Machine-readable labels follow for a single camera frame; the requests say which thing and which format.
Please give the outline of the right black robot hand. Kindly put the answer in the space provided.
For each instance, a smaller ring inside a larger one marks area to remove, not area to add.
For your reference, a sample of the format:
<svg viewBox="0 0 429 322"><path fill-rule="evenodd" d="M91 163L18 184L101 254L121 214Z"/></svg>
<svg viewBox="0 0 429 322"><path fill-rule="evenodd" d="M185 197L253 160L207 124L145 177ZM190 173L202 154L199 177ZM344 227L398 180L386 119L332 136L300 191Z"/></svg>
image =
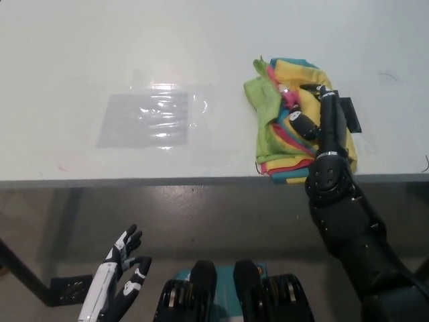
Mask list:
<svg viewBox="0 0 429 322"><path fill-rule="evenodd" d="M336 92L324 85L306 84L300 88L311 93L320 103L320 124L295 108L289 114L292 128L305 140L316 141L317 158L323 156L348 157L347 120Z"/></svg>

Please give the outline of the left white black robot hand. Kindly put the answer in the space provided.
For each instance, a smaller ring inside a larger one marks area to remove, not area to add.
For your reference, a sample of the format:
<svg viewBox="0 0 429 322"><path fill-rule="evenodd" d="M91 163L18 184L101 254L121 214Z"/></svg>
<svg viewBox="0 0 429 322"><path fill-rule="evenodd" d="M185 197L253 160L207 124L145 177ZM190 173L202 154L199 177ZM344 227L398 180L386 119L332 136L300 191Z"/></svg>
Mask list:
<svg viewBox="0 0 429 322"><path fill-rule="evenodd" d="M141 237L133 224L113 244L90 284L79 321L120 321L132 306L152 262L148 256L131 256Z"/></svg>

